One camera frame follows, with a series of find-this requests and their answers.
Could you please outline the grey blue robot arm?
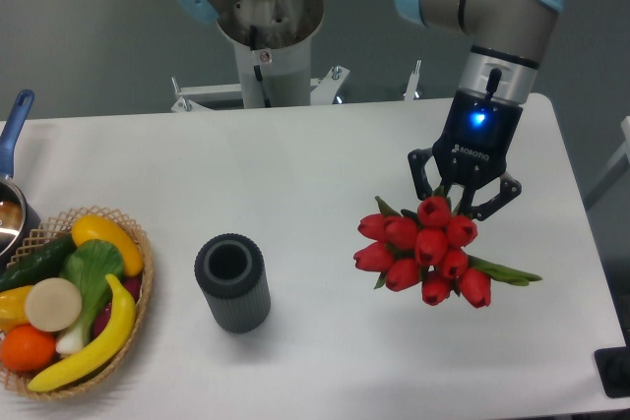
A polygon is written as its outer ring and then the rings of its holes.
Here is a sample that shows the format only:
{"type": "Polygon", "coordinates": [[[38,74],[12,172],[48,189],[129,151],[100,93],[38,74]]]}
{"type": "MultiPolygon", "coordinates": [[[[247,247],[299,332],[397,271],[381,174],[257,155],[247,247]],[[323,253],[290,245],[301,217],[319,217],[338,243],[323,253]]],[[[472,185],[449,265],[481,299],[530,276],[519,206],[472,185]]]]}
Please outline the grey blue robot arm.
{"type": "MultiPolygon", "coordinates": [[[[217,25],[232,43],[248,108],[329,103],[311,86],[311,41],[323,0],[176,0],[189,16],[217,25]]],[[[405,20],[472,39],[458,89],[436,143],[409,154],[417,196],[434,161],[444,191],[463,190],[460,211],[485,220],[521,192],[506,155],[565,0],[394,0],[405,20]]]]}

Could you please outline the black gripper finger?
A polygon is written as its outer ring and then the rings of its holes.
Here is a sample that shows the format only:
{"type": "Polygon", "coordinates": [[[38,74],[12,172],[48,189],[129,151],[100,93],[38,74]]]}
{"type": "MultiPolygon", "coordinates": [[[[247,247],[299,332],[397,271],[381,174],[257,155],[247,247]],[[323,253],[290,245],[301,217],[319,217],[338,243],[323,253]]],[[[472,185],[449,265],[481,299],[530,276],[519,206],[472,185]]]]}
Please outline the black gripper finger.
{"type": "Polygon", "coordinates": [[[499,192],[485,203],[474,205],[473,197],[476,190],[466,187],[460,200],[460,214],[470,219],[485,221],[499,210],[503,209],[522,193],[522,184],[509,173],[499,177],[499,192]]]}
{"type": "Polygon", "coordinates": [[[409,170],[411,173],[413,186],[416,196],[420,200],[425,200],[433,196],[439,196],[443,198],[446,197],[443,186],[438,186],[437,188],[433,189],[429,184],[426,173],[426,165],[432,157],[432,148],[416,149],[410,151],[408,154],[409,170]]]}

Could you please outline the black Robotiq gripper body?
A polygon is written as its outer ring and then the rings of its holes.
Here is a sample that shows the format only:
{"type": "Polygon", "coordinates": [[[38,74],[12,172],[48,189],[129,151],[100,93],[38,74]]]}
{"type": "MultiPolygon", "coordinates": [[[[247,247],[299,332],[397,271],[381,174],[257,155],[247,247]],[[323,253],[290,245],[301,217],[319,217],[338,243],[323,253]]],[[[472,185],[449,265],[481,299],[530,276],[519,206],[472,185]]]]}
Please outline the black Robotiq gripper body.
{"type": "Polygon", "coordinates": [[[502,175],[523,108],[456,92],[442,135],[432,147],[441,185],[478,190],[502,175]]]}

